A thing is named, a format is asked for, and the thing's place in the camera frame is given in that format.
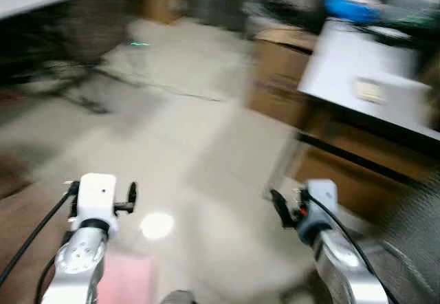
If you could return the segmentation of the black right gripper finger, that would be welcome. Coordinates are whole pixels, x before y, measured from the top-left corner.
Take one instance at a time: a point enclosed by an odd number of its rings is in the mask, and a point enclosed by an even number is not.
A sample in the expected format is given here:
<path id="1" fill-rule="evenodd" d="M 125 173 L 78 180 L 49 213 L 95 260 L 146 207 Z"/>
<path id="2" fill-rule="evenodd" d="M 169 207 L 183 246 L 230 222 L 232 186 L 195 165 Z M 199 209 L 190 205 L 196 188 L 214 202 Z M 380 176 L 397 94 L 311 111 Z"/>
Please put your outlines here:
<path id="1" fill-rule="evenodd" d="M 271 196 L 272 206 L 276 211 L 283 228 L 295 228 L 294 219 L 288 208 L 288 203 L 285 197 L 277 190 L 269 191 Z"/>

